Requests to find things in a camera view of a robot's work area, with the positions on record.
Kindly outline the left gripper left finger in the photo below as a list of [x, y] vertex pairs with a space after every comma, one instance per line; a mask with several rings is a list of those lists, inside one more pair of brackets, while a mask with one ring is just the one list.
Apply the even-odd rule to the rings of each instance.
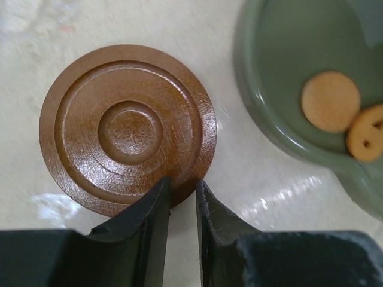
[[2, 286], [162, 286], [170, 180], [94, 227], [1, 232]]

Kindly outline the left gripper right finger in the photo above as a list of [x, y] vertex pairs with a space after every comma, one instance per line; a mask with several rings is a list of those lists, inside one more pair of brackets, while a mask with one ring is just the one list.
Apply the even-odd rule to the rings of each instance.
[[381, 286], [382, 250], [359, 231], [265, 232], [196, 186], [203, 286]]

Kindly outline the brown saucer back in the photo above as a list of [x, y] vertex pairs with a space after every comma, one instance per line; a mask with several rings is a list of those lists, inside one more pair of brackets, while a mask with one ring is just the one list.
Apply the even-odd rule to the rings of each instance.
[[154, 48], [112, 45], [56, 78], [42, 105], [39, 142], [48, 171], [70, 198], [114, 216], [164, 176], [171, 206], [187, 199], [212, 163], [217, 121], [186, 65]]

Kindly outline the orange slice cookie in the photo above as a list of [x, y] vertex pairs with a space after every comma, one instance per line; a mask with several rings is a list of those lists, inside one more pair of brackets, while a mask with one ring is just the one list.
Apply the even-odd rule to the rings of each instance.
[[371, 106], [358, 114], [347, 137], [349, 153], [360, 161], [375, 161], [382, 154], [382, 104]]

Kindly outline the round orange cookie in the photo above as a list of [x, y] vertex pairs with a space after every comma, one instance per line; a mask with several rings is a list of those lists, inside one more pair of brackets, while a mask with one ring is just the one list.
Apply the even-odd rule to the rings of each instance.
[[338, 71], [324, 71], [303, 85], [301, 108], [316, 128], [343, 133], [360, 111], [361, 95], [352, 79]]

